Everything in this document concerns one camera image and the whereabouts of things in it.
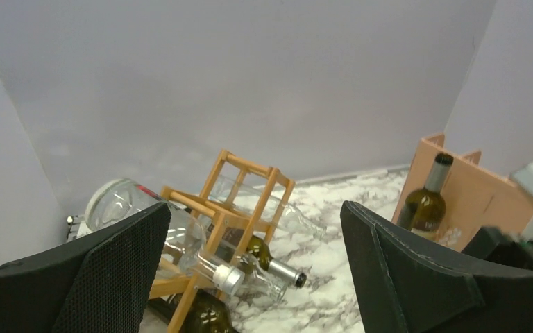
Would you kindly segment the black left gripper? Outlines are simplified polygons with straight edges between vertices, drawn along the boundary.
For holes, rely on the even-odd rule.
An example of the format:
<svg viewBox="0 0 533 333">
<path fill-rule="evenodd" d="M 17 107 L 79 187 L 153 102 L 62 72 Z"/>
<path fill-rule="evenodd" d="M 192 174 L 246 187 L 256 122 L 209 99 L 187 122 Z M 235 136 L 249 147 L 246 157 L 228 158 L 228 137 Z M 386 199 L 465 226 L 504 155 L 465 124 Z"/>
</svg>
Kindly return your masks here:
<svg viewBox="0 0 533 333">
<path fill-rule="evenodd" d="M 482 226 L 462 254 L 353 201 L 340 220 L 367 332 L 533 332 L 533 239 Z"/>
</svg>

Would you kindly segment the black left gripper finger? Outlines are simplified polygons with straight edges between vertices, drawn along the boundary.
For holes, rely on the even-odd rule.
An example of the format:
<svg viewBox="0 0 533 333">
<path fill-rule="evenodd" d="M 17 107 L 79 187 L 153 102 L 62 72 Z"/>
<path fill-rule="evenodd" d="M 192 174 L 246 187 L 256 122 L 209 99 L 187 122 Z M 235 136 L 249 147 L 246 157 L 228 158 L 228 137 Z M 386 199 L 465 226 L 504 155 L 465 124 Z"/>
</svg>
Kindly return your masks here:
<svg viewBox="0 0 533 333">
<path fill-rule="evenodd" d="M 122 222 L 0 266 L 0 332 L 138 332 L 158 267 L 151 225 Z"/>
</svg>

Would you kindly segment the green wine bottle silver neck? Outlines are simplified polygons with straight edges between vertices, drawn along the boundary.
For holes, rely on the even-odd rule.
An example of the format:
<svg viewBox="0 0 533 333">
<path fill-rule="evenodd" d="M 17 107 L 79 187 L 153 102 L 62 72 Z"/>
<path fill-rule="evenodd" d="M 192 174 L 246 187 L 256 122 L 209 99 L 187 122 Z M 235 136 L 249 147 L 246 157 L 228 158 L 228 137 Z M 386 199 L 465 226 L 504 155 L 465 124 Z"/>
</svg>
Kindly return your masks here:
<svg viewBox="0 0 533 333">
<path fill-rule="evenodd" d="M 398 226 L 430 241 L 436 240 L 446 214 L 441 190 L 453 162 L 454 157 L 447 153 L 436 155 L 423 187 L 407 195 L 398 215 Z"/>
</svg>

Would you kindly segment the clear glass jug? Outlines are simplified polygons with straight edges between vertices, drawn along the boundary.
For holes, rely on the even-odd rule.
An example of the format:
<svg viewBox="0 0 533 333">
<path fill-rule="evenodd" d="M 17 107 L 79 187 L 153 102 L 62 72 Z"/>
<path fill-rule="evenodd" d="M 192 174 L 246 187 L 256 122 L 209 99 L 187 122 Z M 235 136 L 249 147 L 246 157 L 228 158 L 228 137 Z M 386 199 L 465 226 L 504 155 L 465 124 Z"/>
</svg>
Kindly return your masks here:
<svg viewBox="0 0 533 333">
<path fill-rule="evenodd" d="M 144 185 L 118 178 L 96 190 L 85 209 L 85 222 L 95 232 L 125 219 L 151 225 L 159 278 L 197 273 L 228 295 L 239 291 L 246 274 L 207 250 L 206 227 L 199 220 Z"/>
</svg>

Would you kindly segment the dark green wine bottle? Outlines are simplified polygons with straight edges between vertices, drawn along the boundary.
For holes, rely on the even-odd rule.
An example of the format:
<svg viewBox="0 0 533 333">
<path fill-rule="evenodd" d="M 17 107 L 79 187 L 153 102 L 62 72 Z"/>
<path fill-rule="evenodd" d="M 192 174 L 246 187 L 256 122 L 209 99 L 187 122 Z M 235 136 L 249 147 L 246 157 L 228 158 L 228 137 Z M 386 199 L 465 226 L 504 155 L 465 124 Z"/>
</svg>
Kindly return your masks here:
<svg viewBox="0 0 533 333">
<path fill-rule="evenodd" d="M 182 294 L 147 301 L 147 308 L 161 321 L 170 324 L 180 304 Z M 178 332 L 186 333 L 238 333 L 234 328 L 225 303 L 205 290 L 198 290 Z"/>
</svg>

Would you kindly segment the clear glass bottle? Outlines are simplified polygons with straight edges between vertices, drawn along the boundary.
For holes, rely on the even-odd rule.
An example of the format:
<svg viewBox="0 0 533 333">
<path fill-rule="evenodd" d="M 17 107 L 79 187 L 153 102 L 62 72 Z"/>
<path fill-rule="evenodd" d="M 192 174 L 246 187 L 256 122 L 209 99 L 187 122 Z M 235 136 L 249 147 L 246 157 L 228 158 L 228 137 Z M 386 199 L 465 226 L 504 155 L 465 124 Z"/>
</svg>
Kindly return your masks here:
<svg viewBox="0 0 533 333">
<path fill-rule="evenodd" d="M 219 176 L 209 198 L 230 205 L 239 212 L 252 214 L 261 195 L 262 192 L 259 189 L 244 183 L 237 185 L 235 180 Z M 308 219 L 297 206 L 291 203 L 282 203 L 277 196 L 269 196 L 260 219 L 264 222 L 274 223 L 278 209 L 280 209 L 278 215 L 278 227 L 280 229 L 286 232 L 310 234 L 316 239 L 322 239 L 325 236 L 327 232 L 325 226 Z"/>
<path fill-rule="evenodd" d="M 287 291 L 287 283 L 263 268 L 260 259 L 250 250 L 236 252 L 243 233 L 238 228 L 225 229 L 215 252 L 224 261 L 213 277 L 216 287 L 231 296 L 255 291 L 280 302 Z"/>
</svg>

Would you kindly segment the wooden wine rack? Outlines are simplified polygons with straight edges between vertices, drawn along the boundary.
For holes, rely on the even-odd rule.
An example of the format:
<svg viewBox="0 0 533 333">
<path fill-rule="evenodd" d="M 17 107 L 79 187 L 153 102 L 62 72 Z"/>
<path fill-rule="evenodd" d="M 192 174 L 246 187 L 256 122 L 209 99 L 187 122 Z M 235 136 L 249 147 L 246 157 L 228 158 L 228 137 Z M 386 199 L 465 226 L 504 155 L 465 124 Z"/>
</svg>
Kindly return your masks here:
<svg viewBox="0 0 533 333">
<path fill-rule="evenodd" d="M 215 188 L 218 177 L 221 175 L 221 170 L 225 164 L 231 164 L 237 167 L 239 173 L 234 184 L 230 187 L 230 193 L 226 201 L 222 203 L 211 199 L 210 192 Z M 259 193 L 259 198 L 253 210 L 246 213 L 234 206 L 234 200 L 242 188 L 245 177 L 250 173 L 264 178 L 266 184 L 263 191 Z M 281 203 L 278 204 L 275 210 L 273 218 L 268 222 L 262 218 L 262 214 L 276 185 L 283 186 L 285 192 Z M 223 239 L 228 228 L 242 230 L 243 234 L 234 251 L 234 254 L 240 255 L 246 250 L 255 231 L 264 232 L 266 236 L 265 242 L 270 242 L 282 215 L 283 205 L 288 203 L 294 187 L 295 181 L 283 175 L 278 168 L 262 166 L 223 149 L 198 196 L 165 185 L 160 192 L 160 197 L 192 208 L 192 216 L 194 218 L 204 215 L 210 219 L 214 229 L 211 231 L 210 237 L 205 242 L 205 245 L 211 254 L 214 254 L 217 250 L 219 242 Z M 210 278 L 203 277 L 200 273 L 185 274 L 182 269 L 167 261 L 165 258 L 160 259 L 159 267 L 173 273 L 173 276 L 156 278 L 153 281 L 149 298 L 155 299 L 162 296 L 178 295 L 179 293 L 182 295 L 182 300 L 177 305 L 167 328 L 168 332 L 180 332 L 186 315 L 188 315 L 198 293 L 198 289 L 208 286 L 216 287 L 217 285 Z"/>
</svg>

